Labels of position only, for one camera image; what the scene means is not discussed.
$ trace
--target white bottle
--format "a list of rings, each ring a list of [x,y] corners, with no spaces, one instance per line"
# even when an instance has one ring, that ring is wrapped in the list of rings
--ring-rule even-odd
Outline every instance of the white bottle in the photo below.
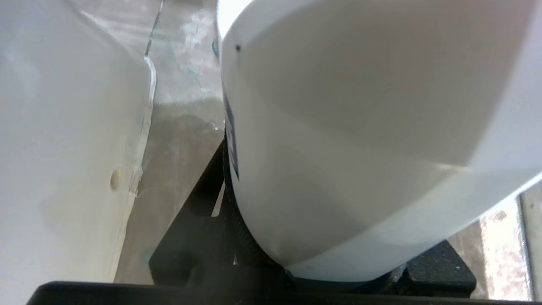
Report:
[[[294,276],[374,279],[540,180],[540,1],[229,3],[234,193]]]

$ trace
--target concrete floor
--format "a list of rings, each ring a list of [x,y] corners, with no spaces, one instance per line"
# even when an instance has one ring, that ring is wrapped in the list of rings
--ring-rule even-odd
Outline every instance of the concrete floor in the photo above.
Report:
[[[123,45],[148,51],[156,66],[144,174],[115,278],[152,284],[148,260],[223,137],[220,68],[211,49],[216,0],[74,1]],[[515,201],[504,202],[450,238],[478,279],[472,297],[532,297],[520,214]]]

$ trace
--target blue label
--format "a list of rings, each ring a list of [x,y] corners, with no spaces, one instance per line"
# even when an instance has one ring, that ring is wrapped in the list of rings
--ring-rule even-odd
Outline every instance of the blue label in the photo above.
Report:
[[[228,139],[228,154],[230,155],[230,163],[235,170],[237,179],[239,180],[239,167],[237,163],[237,143],[235,141],[235,120],[234,113],[231,111],[230,103],[228,102],[228,97],[226,96],[226,91],[224,86],[222,86],[222,91],[224,92],[224,105],[226,108],[226,137]]]

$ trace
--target white plastic container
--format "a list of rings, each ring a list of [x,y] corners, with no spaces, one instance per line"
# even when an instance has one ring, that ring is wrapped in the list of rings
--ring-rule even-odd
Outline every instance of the white plastic container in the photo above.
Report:
[[[294,276],[374,279],[540,180],[540,1],[231,2],[234,192]]]
[[[65,1],[0,2],[0,303],[112,282],[154,71]]]

